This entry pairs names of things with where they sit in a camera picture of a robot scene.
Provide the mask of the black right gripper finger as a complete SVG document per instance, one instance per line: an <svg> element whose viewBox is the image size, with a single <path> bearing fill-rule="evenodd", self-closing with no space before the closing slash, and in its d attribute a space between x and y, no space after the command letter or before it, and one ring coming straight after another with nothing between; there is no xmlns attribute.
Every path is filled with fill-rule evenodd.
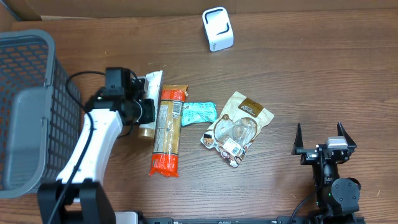
<svg viewBox="0 0 398 224"><path fill-rule="evenodd" d="M352 138L346 132L346 130L344 129L341 122L338 122L338 124L337 124L337 132L338 132L338 136L344 137L346 139L348 147L356 147L356 143L352 140Z"/></svg>
<svg viewBox="0 0 398 224"><path fill-rule="evenodd" d="M297 125L297 131L293 145L293 150L297 149L303 149L302 129L300 123Z"/></svg>

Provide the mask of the white cream tube gold cap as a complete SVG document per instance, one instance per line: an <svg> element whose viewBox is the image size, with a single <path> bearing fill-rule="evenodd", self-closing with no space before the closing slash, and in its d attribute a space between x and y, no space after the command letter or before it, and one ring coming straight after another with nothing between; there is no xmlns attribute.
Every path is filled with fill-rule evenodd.
<svg viewBox="0 0 398 224"><path fill-rule="evenodd" d="M155 137L162 75L163 75L162 70L148 73L146 75L146 80L148 81L148 85L144 98L152 99L154 101L154 121L148 124L141 124L139 126L138 137L141 139L154 139Z"/></svg>

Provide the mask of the beige brown snack pouch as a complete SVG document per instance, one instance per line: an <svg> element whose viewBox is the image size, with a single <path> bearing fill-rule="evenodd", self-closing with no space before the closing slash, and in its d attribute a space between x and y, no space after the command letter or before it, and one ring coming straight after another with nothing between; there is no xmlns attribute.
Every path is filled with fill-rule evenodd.
<svg viewBox="0 0 398 224"><path fill-rule="evenodd" d="M207 149L215 149L231 167L237 168L264 126L274 115L239 92L229 98L220 117L201 137Z"/></svg>

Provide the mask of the green teal snack packet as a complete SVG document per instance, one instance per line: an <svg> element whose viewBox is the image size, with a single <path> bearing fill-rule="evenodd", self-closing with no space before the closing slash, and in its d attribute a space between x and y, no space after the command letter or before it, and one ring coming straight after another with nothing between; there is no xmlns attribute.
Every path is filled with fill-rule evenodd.
<svg viewBox="0 0 398 224"><path fill-rule="evenodd" d="M216 105L212 102L191 102L183 104L182 126L197 123L213 123L216 119Z"/></svg>

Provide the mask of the red orange spaghetti pack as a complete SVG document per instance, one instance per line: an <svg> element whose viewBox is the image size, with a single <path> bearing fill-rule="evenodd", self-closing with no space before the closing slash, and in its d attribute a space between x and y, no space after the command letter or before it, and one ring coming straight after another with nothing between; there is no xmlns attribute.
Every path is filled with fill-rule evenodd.
<svg viewBox="0 0 398 224"><path fill-rule="evenodd" d="M178 154L183 104L188 85L163 85L149 175L178 177Z"/></svg>

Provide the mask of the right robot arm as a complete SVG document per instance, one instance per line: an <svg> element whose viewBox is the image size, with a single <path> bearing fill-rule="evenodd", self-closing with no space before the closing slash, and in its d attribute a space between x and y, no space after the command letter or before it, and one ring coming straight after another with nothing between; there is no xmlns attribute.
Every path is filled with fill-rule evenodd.
<svg viewBox="0 0 398 224"><path fill-rule="evenodd" d="M300 155L301 165L311 165L315 191L304 198L290 216L289 223L364 223L363 217L356 217L359 211L361 184L354 178L342 178L338 165L349 161L357 145L345 131L341 123L337 124L337 136L329 137L324 144L314 149L303 146L301 125L297 126L292 149L293 155ZM316 197L317 211L306 217L298 217L298 210L312 197Z"/></svg>

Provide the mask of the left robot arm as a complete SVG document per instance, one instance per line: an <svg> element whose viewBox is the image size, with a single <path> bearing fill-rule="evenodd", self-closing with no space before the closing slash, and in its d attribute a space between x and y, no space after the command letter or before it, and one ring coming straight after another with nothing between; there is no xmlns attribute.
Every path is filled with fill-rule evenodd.
<svg viewBox="0 0 398 224"><path fill-rule="evenodd" d="M110 152L125 126L152 123L155 103L146 97L150 81L132 70L108 67L105 84L75 103L85 112L72 156L52 183L37 192L43 223L142 223L138 212L116 212L103 189Z"/></svg>

